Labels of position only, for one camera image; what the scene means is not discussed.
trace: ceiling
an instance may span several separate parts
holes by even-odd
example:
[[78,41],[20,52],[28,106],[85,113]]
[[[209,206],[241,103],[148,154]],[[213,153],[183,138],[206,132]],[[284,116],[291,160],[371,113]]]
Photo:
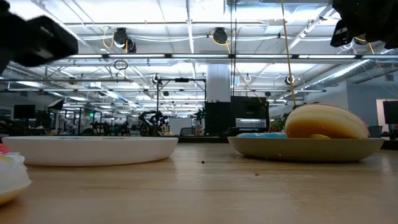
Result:
[[[123,50],[111,45],[112,33],[117,27],[127,28],[127,33],[137,46],[138,54],[227,54],[225,45],[217,45],[211,38],[215,27],[224,27],[231,41],[231,30],[236,35],[236,41],[231,44],[233,53],[237,54],[285,54],[285,39],[283,29],[282,9],[279,1],[261,3],[260,0],[237,1],[236,12],[234,6],[221,0],[12,0],[11,11],[24,19],[45,14],[61,22],[73,35],[79,38],[79,54],[123,54]],[[330,38],[340,15],[325,0],[285,0],[285,18],[288,45],[291,54],[368,54],[367,45],[350,45],[343,48],[330,46]],[[87,60],[76,60],[86,64]],[[90,79],[119,79],[126,77],[130,82],[101,82],[96,88],[109,89],[140,89],[153,88],[153,76],[160,78],[206,78],[207,65],[219,63],[211,60],[169,60],[146,59],[130,60],[134,66],[119,72],[113,67],[114,60],[101,61],[102,65],[73,66],[71,61],[62,60],[51,66],[36,68],[20,68],[26,73],[19,74],[26,79],[43,78],[47,72],[50,78],[90,78]],[[302,61],[291,65],[292,75],[296,79],[295,86],[310,82],[317,76],[342,64],[342,61],[322,60],[319,62]],[[242,78],[236,89],[285,89],[284,78],[289,75],[289,68],[285,60],[274,63],[262,60],[240,60],[236,68],[244,76],[251,76],[247,87]],[[10,72],[4,72],[7,78]],[[66,82],[46,83],[46,88],[90,88],[89,83],[79,82],[71,85]],[[167,85],[170,89],[195,89],[193,92],[170,92],[169,99],[204,99],[204,92],[200,91],[197,83],[175,83]],[[63,96],[75,96],[76,93],[55,91]],[[120,98],[131,103],[153,103],[153,92],[115,92]],[[108,101],[121,103],[120,99],[98,96],[94,92],[87,92],[85,96],[95,102]],[[201,102],[193,102],[200,108]],[[178,113],[193,113],[191,108]]]

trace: wooden table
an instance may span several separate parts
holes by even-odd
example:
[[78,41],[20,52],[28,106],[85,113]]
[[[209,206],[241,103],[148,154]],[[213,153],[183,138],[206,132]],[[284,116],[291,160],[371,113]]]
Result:
[[397,151],[302,164],[179,144],[159,162],[29,167],[34,183],[0,207],[0,223],[398,223],[397,172]]

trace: cable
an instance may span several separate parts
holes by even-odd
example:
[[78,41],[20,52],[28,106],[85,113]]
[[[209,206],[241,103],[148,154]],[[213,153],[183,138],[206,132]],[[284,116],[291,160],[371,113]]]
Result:
[[[105,27],[105,30],[104,30],[104,37],[105,37],[105,34],[106,34],[106,30],[108,30],[107,27]],[[106,45],[105,38],[102,40],[102,43],[104,44],[104,47],[106,47],[107,49],[111,49],[113,47],[113,37],[114,37],[114,32],[112,33],[112,42],[111,42],[111,46],[110,47],[108,45]]]
[[374,50],[373,50],[373,47],[372,47],[372,44],[371,44],[371,43],[369,43],[369,47],[370,47],[370,49],[371,49],[371,51],[372,51],[372,54],[374,54]]
[[363,39],[360,39],[360,38],[357,38],[357,37],[355,37],[355,39],[357,39],[359,41],[362,41],[362,42],[367,42],[366,40],[363,40]]
[[290,93],[292,94],[293,104],[294,104],[294,106],[296,106],[296,97],[294,95],[294,86],[293,86],[292,67],[290,66],[289,45],[287,44],[287,29],[286,29],[286,20],[285,20],[284,0],[280,0],[280,5],[282,6],[282,16],[284,18],[285,45],[286,45],[286,54],[287,54],[287,65],[289,67]]

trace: monitor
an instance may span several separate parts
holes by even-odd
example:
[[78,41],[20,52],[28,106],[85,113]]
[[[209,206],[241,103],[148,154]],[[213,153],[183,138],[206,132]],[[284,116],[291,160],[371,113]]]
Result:
[[35,118],[35,105],[14,105],[14,119]]
[[383,107],[386,124],[398,124],[398,101],[384,101]]

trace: plate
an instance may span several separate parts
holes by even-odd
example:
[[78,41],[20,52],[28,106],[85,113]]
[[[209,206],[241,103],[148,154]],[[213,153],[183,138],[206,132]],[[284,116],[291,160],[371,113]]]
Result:
[[25,164],[42,166],[110,166],[165,159],[177,138],[30,136],[2,139]]
[[353,162],[380,150],[383,139],[272,139],[229,137],[233,148],[261,159],[299,162]]
[[10,202],[10,201],[14,200],[16,197],[20,196],[20,194],[24,193],[27,190],[30,183],[32,183],[32,182],[29,181],[29,184],[27,184],[26,186],[19,188],[19,189],[8,190],[6,192],[0,192],[0,205]]

